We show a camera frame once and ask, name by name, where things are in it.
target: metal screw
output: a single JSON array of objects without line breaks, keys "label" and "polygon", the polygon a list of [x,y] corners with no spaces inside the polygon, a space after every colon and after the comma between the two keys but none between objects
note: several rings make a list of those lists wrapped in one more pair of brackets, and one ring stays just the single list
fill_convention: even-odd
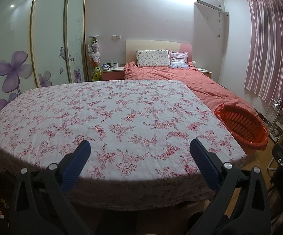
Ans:
[{"label": "metal screw", "polygon": [[21,169],[21,174],[25,174],[25,173],[27,173],[27,168]]},{"label": "metal screw", "polygon": [[231,163],[224,163],[224,168],[226,169],[232,169],[233,165]]},{"label": "metal screw", "polygon": [[260,168],[259,167],[254,167],[254,172],[260,173]]},{"label": "metal screw", "polygon": [[48,166],[49,170],[55,170],[58,167],[57,164],[53,163]]}]

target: laundry basket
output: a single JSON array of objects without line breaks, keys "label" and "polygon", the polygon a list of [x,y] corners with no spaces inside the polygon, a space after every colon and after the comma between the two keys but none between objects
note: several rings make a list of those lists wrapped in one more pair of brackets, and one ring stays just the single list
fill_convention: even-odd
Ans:
[{"label": "laundry basket", "polygon": [[219,105],[214,114],[226,126],[246,155],[265,150],[268,144],[266,126],[248,110],[236,105]]}]

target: sliding wardrobe door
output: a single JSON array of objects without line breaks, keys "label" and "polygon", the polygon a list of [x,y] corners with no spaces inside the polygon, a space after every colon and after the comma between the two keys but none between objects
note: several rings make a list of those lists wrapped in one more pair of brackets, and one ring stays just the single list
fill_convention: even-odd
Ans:
[{"label": "sliding wardrobe door", "polygon": [[64,48],[65,0],[35,0],[32,22],[34,66],[41,87],[68,84]]},{"label": "sliding wardrobe door", "polygon": [[67,0],[66,33],[67,61],[73,83],[84,82],[84,36],[83,36],[84,0]]},{"label": "sliding wardrobe door", "polygon": [[30,51],[32,0],[0,0],[0,111],[36,87]]}]

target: pink curtain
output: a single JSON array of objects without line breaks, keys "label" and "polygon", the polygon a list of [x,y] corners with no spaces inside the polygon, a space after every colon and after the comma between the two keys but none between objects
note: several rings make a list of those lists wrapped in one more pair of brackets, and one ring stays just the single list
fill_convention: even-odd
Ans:
[{"label": "pink curtain", "polygon": [[245,88],[265,102],[283,94],[283,1],[249,0],[252,39]]}]

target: air conditioner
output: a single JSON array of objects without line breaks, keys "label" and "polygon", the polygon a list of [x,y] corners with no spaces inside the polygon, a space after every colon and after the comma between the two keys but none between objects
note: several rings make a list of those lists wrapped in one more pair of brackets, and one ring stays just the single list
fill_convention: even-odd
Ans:
[{"label": "air conditioner", "polygon": [[217,11],[222,11],[222,3],[218,0],[196,0],[194,3],[203,4]]}]

